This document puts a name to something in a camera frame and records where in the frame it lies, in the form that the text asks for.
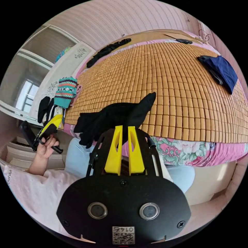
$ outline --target screw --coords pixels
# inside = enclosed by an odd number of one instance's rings
[[[120,181],[120,185],[121,185],[122,187],[126,187],[126,186],[128,185],[128,182],[127,182],[126,180],[121,180],[121,181]]]
[[[69,222],[67,220],[63,220],[63,225],[68,227],[69,226]]]
[[[185,221],[182,220],[177,224],[177,228],[182,228],[184,225],[185,225]]]

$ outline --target black cloth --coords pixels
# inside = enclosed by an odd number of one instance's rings
[[[128,126],[139,126],[151,110],[156,93],[149,93],[139,103],[114,103],[97,113],[81,113],[74,128],[80,134],[80,145],[90,148],[93,141],[98,141],[101,134],[115,126],[123,126],[122,144],[127,142]]]
[[[46,121],[43,123],[43,126],[45,126],[52,119],[56,107],[57,105],[54,105],[54,98],[52,98],[46,111]]]
[[[38,123],[42,122],[42,119],[43,119],[45,113],[47,112],[49,102],[50,102],[50,97],[49,96],[45,96],[41,100],[40,105],[39,105],[39,110],[38,110],[38,119],[37,119]]]
[[[111,53],[113,50],[117,49],[120,46],[123,46],[127,43],[129,43],[131,41],[130,38],[128,39],[123,39],[122,41],[117,41],[113,44],[110,44],[106,47],[104,47],[103,49],[101,49],[95,56],[93,56],[93,58],[91,60],[89,60],[86,64],[87,68],[90,68],[91,66],[93,66],[97,60],[99,60],[100,58],[102,58],[103,56],[108,55],[109,53]]]
[[[197,59],[205,66],[218,84],[225,87],[229,94],[233,93],[238,76],[225,58],[222,56],[200,56]]]
[[[184,43],[184,44],[192,44],[192,41],[186,39],[176,39],[177,42]]]

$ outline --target teal knitted mitten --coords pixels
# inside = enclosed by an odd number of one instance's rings
[[[54,105],[68,108],[76,96],[78,80],[74,77],[64,77],[59,80],[59,86],[54,97]]]

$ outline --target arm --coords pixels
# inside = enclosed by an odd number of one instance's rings
[[[44,176],[47,169],[48,159],[53,153],[53,149],[51,147],[58,145],[59,142],[52,135],[44,145],[39,144],[33,163],[30,165],[29,173]]]
[[[47,163],[48,158],[44,158],[39,154],[36,154],[33,163],[30,165],[29,173],[33,175],[43,176],[47,169]]]

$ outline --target sticker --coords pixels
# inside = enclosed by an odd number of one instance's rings
[[[134,227],[112,227],[112,243],[114,245],[134,245]]]

